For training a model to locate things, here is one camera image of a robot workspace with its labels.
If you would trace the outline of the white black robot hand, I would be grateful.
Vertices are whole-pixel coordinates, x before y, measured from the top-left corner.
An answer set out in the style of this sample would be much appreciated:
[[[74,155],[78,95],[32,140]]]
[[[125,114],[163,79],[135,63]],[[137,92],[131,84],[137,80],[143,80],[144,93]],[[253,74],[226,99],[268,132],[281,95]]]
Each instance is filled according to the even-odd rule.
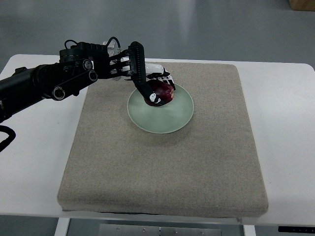
[[[110,61],[110,65],[114,66],[114,68],[111,69],[111,74],[114,76],[113,80],[124,79],[126,81],[132,81],[143,98],[149,99],[150,95],[154,93],[148,84],[149,80],[160,80],[171,85],[174,91],[176,90],[171,74],[160,64],[145,64],[144,70],[139,77],[129,75],[131,65],[129,65],[127,60],[114,59]]]

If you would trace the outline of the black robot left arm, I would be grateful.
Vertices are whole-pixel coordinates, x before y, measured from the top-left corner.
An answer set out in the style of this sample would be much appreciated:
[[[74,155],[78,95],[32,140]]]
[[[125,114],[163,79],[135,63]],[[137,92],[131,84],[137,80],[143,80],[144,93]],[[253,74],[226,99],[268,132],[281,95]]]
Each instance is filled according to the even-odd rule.
[[[106,44],[92,44],[72,40],[70,48],[60,51],[60,60],[35,68],[20,67],[14,74],[0,82],[0,120],[42,101],[61,101],[78,96],[80,90],[98,79],[130,76],[131,80],[145,80],[144,50],[138,42],[132,42],[126,50],[118,44],[118,54],[110,56]]]

